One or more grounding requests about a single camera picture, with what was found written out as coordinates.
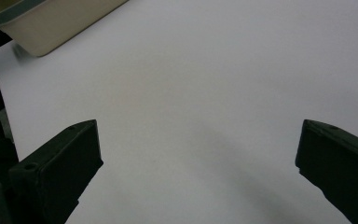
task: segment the tabletop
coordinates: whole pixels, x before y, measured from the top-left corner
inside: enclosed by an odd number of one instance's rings
[[[304,119],[358,136],[358,1],[130,0],[43,57],[0,48],[20,159],[96,119],[67,223],[349,223],[298,173]]]

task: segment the white table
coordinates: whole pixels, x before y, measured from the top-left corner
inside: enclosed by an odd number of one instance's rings
[[[0,48],[22,160],[97,119],[67,223],[349,223],[298,173],[304,119],[358,136],[358,1],[130,0],[50,54]]]

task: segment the beige container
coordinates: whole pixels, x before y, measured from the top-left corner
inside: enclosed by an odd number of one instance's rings
[[[128,0],[0,0],[0,30],[44,56]]]

